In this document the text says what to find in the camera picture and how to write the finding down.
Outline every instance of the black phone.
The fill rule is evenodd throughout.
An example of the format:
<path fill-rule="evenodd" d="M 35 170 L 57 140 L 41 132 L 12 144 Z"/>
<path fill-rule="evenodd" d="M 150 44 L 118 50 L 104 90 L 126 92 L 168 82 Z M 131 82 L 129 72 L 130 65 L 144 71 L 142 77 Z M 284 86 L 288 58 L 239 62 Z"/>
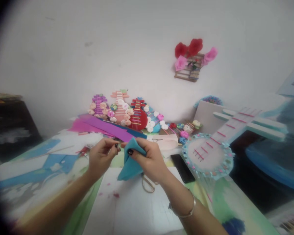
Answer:
<path fill-rule="evenodd" d="M 191 183 L 195 181 L 195 178 L 186 163 L 184 162 L 182 156 L 180 154 L 171 155 L 172 161 L 177 168 L 182 180 L 184 183 Z"/>

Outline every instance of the white wall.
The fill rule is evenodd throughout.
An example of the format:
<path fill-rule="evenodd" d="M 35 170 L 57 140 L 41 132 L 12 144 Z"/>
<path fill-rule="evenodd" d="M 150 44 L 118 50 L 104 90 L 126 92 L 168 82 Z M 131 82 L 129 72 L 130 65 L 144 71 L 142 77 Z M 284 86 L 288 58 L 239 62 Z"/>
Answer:
<path fill-rule="evenodd" d="M 196 83 L 172 69 L 192 38 L 219 50 Z M 293 69 L 294 0 L 23 0 L 0 28 L 0 92 L 23 95 L 45 136 L 97 93 L 129 89 L 179 120 L 205 95 L 239 108 L 276 92 Z"/>

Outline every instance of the hand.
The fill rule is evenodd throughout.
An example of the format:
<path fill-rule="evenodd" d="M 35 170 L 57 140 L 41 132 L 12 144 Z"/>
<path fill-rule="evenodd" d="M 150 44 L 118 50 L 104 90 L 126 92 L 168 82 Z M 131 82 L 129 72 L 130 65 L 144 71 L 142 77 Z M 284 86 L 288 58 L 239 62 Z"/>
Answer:
<path fill-rule="evenodd" d="M 93 184 L 109 168 L 112 159 L 118 155 L 120 148 L 119 142 L 109 138 L 103 138 L 96 146 L 92 147 L 89 153 L 89 166 L 85 173 Z"/>
<path fill-rule="evenodd" d="M 149 179 L 161 184 L 170 174 L 170 171 L 164 163 L 158 144 L 143 138 L 136 138 L 136 141 L 147 152 L 146 157 L 133 149 L 129 149 L 128 154 L 140 164 Z M 121 147 L 124 148 L 126 144 L 121 143 Z"/>

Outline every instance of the silver bangle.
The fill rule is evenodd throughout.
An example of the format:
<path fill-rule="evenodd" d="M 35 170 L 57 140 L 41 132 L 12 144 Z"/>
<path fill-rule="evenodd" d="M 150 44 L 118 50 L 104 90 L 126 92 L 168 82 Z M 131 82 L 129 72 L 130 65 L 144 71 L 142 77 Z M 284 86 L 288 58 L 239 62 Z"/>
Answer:
<path fill-rule="evenodd" d="M 195 206 L 196 206 L 196 199 L 195 199 L 194 194 L 193 194 L 191 191 L 190 191 L 190 193 L 193 195 L 194 206 L 193 206 L 193 209 L 191 210 L 191 212 L 190 212 L 188 215 L 183 215 L 183 216 L 182 216 L 182 215 L 178 215 L 178 214 L 173 210 L 171 203 L 169 203 L 169 209 L 171 209 L 171 210 L 173 211 L 173 213 L 174 213 L 177 217 L 179 217 L 179 218 L 187 218 L 187 217 L 190 217 L 190 216 L 193 215 L 193 212 L 194 212 L 194 210 L 195 210 Z"/>

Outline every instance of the red tissue flower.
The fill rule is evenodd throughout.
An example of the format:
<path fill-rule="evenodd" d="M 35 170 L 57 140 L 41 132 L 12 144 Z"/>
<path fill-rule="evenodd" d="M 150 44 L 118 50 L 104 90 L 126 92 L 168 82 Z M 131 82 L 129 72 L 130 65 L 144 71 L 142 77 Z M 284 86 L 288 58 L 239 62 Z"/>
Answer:
<path fill-rule="evenodd" d="M 188 47 L 188 57 L 197 55 L 197 53 L 203 48 L 202 39 L 193 39 Z"/>
<path fill-rule="evenodd" d="M 176 124 L 175 124 L 175 123 L 171 123 L 171 124 L 170 124 L 170 128 L 171 128 L 171 129 L 176 128 Z"/>
<path fill-rule="evenodd" d="M 180 55 L 185 56 L 187 49 L 188 49 L 188 47 L 180 42 L 175 47 L 175 57 L 178 58 L 178 57 L 180 57 Z"/>

